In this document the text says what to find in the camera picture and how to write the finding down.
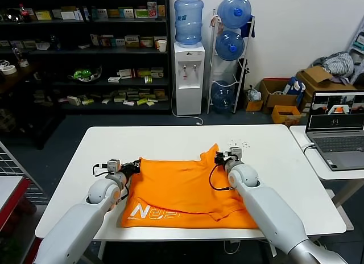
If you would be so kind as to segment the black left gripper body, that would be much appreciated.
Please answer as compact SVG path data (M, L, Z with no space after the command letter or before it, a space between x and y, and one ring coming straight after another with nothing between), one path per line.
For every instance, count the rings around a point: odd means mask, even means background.
M132 162L124 163L121 165L121 173L125 175L125 177L130 177L133 174L140 173L140 165L134 166Z

